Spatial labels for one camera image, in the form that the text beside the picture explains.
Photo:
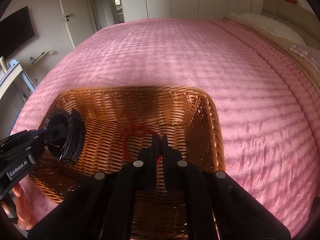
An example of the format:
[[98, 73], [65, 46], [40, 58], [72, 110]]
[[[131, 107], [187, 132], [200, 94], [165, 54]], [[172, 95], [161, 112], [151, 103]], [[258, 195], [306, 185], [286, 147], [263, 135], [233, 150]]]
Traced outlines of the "person's left hand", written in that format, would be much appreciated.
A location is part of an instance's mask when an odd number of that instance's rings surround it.
[[18, 217], [17, 225], [22, 230], [30, 230], [35, 224], [35, 218], [25, 192], [20, 184], [13, 188], [15, 195], [16, 213]]

